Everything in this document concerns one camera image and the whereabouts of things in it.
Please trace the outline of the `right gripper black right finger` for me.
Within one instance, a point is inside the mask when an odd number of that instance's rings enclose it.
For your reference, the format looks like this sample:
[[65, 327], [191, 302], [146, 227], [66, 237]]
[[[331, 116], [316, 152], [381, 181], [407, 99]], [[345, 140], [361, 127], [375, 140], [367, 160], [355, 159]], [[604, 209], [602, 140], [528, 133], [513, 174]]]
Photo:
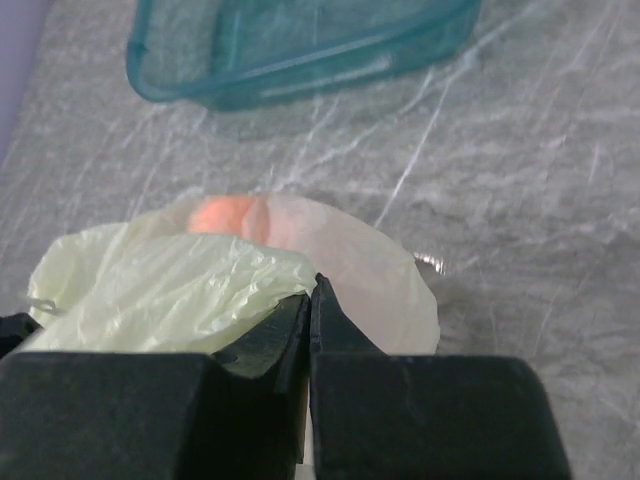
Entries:
[[544, 386], [503, 356], [388, 355], [311, 297], [310, 409], [319, 479], [567, 479]]

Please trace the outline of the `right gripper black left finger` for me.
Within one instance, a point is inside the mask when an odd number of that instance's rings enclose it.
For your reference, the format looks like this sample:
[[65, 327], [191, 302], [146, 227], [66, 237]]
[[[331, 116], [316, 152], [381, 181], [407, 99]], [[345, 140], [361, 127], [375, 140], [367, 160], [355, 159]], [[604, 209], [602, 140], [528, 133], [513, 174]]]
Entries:
[[21, 351], [1, 363], [5, 479], [291, 479], [310, 301], [212, 354]]

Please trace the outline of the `green plastic bag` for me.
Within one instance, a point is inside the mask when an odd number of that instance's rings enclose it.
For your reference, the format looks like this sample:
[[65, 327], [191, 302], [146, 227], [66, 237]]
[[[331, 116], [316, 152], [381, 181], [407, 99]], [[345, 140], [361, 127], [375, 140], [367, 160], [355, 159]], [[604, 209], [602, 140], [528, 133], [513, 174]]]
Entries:
[[325, 277], [382, 351], [435, 352], [437, 301], [411, 253], [332, 206], [250, 196], [241, 236], [189, 233], [204, 200], [187, 199], [55, 240], [29, 280], [27, 348], [211, 354]]

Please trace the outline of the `orange fruit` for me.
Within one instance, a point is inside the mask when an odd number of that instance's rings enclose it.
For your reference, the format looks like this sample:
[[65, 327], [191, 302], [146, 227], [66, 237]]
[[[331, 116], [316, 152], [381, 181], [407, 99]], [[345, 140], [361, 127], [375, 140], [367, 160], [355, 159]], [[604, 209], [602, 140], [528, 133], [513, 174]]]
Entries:
[[191, 214], [187, 231], [241, 236], [244, 218], [255, 203], [256, 199], [250, 195], [207, 198]]

